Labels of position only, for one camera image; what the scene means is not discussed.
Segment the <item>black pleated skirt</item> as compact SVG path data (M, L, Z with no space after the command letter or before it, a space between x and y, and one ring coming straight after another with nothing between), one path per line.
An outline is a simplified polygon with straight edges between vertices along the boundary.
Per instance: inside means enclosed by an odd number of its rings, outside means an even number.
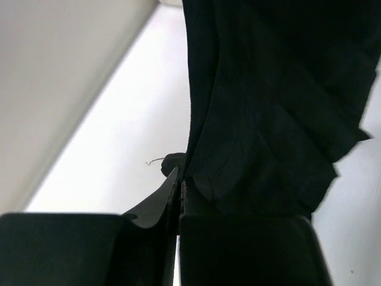
M360 121L380 58L379 1L184 1L185 153L169 154L223 213L310 217Z

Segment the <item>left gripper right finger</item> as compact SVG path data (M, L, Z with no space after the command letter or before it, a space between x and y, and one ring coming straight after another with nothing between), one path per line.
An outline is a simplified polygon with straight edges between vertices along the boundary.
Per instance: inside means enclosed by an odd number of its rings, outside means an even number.
M309 211L222 214L193 179L181 200L182 285L332 285Z

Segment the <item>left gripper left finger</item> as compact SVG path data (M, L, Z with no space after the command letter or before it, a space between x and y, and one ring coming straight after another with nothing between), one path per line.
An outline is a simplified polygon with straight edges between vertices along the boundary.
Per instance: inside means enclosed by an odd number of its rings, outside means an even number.
M172 285L177 171L121 215L6 213L2 285Z

